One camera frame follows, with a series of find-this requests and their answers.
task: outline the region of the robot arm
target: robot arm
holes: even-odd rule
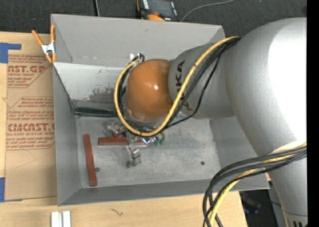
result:
[[[234,46],[224,45],[228,49],[201,74],[187,101],[183,102],[181,112],[192,114],[194,118],[209,119],[235,115],[258,156],[270,154],[286,145],[296,146],[306,142],[306,28],[306,18],[285,19],[257,28]],[[160,118],[167,113],[163,110],[169,110],[178,95],[182,100],[187,90],[190,90],[190,87],[186,87],[184,94],[179,93],[193,67],[197,67],[194,73],[202,70],[201,64],[194,64],[205,53],[209,55],[211,47],[212,44],[206,44],[187,50],[170,64],[157,63],[159,72],[156,72],[156,77],[144,82],[143,86],[141,79],[134,83],[129,76],[127,91],[131,85],[135,88],[135,96],[130,98],[128,93],[127,103],[135,103],[127,110],[126,119],[139,127],[146,127],[150,123],[150,126],[157,126]],[[147,61],[138,65],[136,70],[142,70],[145,63]],[[143,97],[145,89],[149,94],[147,99]],[[160,102],[150,102],[151,96],[159,89],[165,92],[164,97],[156,97]],[[171,102],[167,101],[168,91]],[[138,95],[146,99],[148,104],[136,102]],[[149,111],[152,104],[156,113],[164,114],[157,114],[152,119],[154,113]],[[139,111],[135,116],[134,106]],[[306,226],[307,159],[276,170],[271,177],[282,203],[287,226]]]

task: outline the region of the wooden surface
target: wooden surface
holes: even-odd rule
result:
[[[39,47],[28,33],[0,32],[1,42],[25,40],[22,46],[32,51]],[[4,78],[7,65],[0,66],[0,76]],[[5,106],[6,80],[0,80],[1,116],[6,114]],[[5,123],[0,123],[0,176],[4,173]],[[201,195],[109,202],[98,204],[57,207],[57,198],[28,199],[23,201],[0,203],[0,226],[4,227],[49,227],[50,213],[54,211],[71,211],[72,227],[201,227],[203,223]],[[219,217],[225,227],[247,227],[238,192],[229,193],[222,203]]]

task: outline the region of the brown wooden block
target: brown wooden block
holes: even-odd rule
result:
[[[83,136],[83,140],[84,140],[84,148],[85,148],[86,163],[87,163],[88,173],[89,173],[90,186],[97,186],[98,182],[96,179],[90,135],[85,134]]]

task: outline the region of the blue tape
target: blue tape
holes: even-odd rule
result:
[[[0,202],[4,202],[4,177],[0,178]]]
[[[0,43],[0,63],[8,63],[9,50],[21,50],[21,44]]]

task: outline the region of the metal bracket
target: metal bracket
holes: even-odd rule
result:
[[[51,212],[50,219],[51,227],[71,227],[71,212]]]

